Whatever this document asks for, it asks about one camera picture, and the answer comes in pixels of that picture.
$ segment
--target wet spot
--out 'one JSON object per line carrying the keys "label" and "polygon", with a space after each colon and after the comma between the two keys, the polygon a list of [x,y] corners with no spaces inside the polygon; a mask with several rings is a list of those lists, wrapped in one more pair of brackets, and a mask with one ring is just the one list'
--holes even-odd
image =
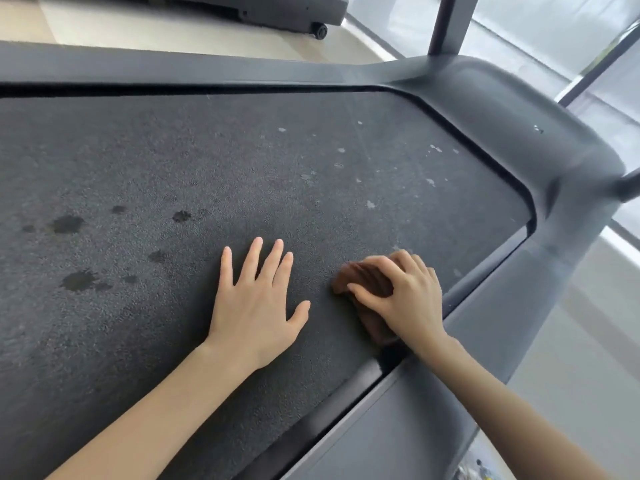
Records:
{"label": "wet spot", "polygon": [[97,279],[98,277],[95,273],[92,273],[88,269],[84,269],[64,277],[64,279],[62,279],[62,284],[60,284],[60,288],[79,293],[93,288]]}
{"label": "wet spot", "polygon": [[151,262],[156,262],[161,264],[161,263],[164,263],[164,261],[166,260],[166,254],[164,254],[162,250],[158,249],[157,251],[154,251],[151,254],[149,254],[148,258],[149,258],[149,261]]}
{"label": "wet spot", "polygon": [[56,234],[76,234],[80,232],[80,227],[84,224],[84,219],[78,216],[58,217],[51,223],[51,228]]}
{"label": "wet spot", "polygon": [[188,213],[186,210],[180,210],[176,212],[172,217],[173,222],[178,222],[180,224],[183,222],[187,222],[190,218],[191,218],[191,214]]}
{"label": "wet spot", "polygon": [[113,286],[111,286],[108,283],[98,283],[95,286],[95,290],[100,292],[100,291],[107,291],[110,290],[111,288],[113,288]]}

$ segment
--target treadmill deck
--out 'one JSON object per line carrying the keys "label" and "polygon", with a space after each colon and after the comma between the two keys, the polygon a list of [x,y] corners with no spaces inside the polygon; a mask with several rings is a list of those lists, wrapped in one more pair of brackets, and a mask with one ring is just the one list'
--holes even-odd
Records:
{"label": "treadmill deck", "polygon": [[165,478],[229,479],[376,350],[329,282],[407,248],[447,291],[531,219],[519,193],[388,92],[0,99],[2,456],[42,477],[201,341],[225,245],[281,237],[298,341]]}

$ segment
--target caster wheel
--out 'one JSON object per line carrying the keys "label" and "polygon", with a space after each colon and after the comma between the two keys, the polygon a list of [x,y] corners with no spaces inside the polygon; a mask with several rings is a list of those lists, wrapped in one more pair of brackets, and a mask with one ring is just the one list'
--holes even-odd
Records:
{"label": "caster wheel", "polygon": [[324,23],[314,23],[311,25],[311,33],[313,33],[314,37],[318,40],[323,40],[328,31]]}

